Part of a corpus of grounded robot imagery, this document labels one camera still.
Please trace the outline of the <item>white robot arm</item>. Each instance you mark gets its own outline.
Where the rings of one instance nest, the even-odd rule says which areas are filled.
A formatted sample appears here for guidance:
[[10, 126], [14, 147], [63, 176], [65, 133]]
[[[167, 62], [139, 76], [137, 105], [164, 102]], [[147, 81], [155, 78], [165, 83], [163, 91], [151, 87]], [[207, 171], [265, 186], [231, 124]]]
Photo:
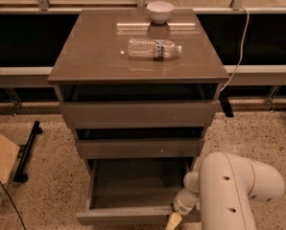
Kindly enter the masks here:
[[284, 180], [274, 167], [227, 152], [212, 152], [183, 178], [165, 230], [175, 230], [195, 205], [202, 230], [256, 230], [250, 201], [274, 202]]

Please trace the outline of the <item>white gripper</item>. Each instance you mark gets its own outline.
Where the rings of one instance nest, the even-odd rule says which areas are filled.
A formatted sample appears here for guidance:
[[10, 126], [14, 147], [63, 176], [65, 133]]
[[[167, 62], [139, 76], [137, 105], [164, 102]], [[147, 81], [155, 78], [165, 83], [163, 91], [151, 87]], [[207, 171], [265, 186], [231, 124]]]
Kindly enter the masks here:
[[165, 230], [175, 230], [182, 221], [182, 216], [188, 215], [199, 201], [199, 195], [183, 188], [175, 197], [174, 213], [168, 218]]

